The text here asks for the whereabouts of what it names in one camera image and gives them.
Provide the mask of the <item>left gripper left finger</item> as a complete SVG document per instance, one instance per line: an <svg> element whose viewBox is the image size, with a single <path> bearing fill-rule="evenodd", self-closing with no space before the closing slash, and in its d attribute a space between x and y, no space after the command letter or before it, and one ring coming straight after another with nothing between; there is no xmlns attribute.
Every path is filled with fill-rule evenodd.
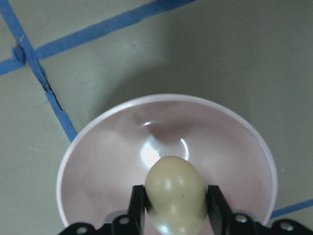
<svg viewBox="0 0 313 235"><path fill-rule="evenodd" d="M145 223L146 192L143 185L133 186L128 210L116 216L111 223L96 229L85 222L77 222L63 229L62 235L142 235Z"/></svg>

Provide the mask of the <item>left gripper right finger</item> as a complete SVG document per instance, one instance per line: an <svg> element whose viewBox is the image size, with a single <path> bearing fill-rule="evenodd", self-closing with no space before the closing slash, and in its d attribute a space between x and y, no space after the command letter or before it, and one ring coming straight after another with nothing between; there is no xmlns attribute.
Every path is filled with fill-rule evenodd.
<svg viewBox="0 0 313 235"><path fill-rule="evenodd" d="M295 220L276 220L271 227L266 227L253 220L248 214L234 213L219 186L216 185L208 186L207 212L215 235L311 235L313 233Z"/></svg>

